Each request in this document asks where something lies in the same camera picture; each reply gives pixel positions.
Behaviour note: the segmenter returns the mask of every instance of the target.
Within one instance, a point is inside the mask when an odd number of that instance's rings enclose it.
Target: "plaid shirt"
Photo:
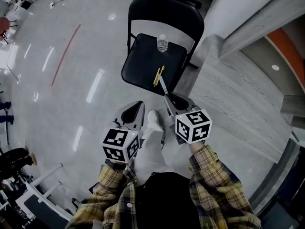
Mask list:
[[[218,160],[209,146],[190,158],[193,177],[190,194],[204,229],[260,229],[239,179]],[[99,186],[85,199],[66,229],[90,229],[102,221],[103,229],[137,229],[135,209],[136,176],[133,164],[124,174],[103,166]]]

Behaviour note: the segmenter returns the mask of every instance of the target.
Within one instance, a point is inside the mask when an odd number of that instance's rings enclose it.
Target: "hand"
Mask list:
[[[197,143],[192,143],[189,144],[190,150],[192,154],[197,153],[200,149],[202,149],[203,147],[205,147],[204,142],[200,141]]]

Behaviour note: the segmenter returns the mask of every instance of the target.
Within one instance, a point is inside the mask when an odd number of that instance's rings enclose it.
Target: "white cube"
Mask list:
[[[103,143],[107,159],[128,163],[140,148],[142,131],[123,130],[119,128],[105,128]]]
[[[188,144],[209,138],[212,119],[205,109],[176,115],[176,134]]]

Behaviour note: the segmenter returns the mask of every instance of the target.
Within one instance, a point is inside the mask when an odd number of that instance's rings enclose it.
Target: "foot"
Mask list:
[[[28,149],[27,146],[25,146],[23,149],[24,149],[25,151],[29,152],[29,149]]]
[[[36,157],[35,157],[34,153],[31,153],[29,156],[32,158],[33,166],[36,166],[37,165],[37,160],[36,160]]]
[[[10,115],[10,124],[12,125],[12,124],[14,124],[14,116],[13,115]]]
[[[6,109],[10,109],[10,106],[11,106],[11,102],[7,102],[7,108]]]
[[[148,121],[147,124],[148,127],[158,131],[163,131],[163,128],[160,126],[159,123],[159,115],[157,111],[151,110],[147,115],[147,121]]]

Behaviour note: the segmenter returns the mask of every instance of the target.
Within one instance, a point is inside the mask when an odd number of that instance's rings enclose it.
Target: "white shoe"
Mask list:
[[[156,131],[163,131],[163,128],[160,126],[159,123],[159,115],[157,111],[151,110],[147,115],[147,121],[147,127],[152,128]]]

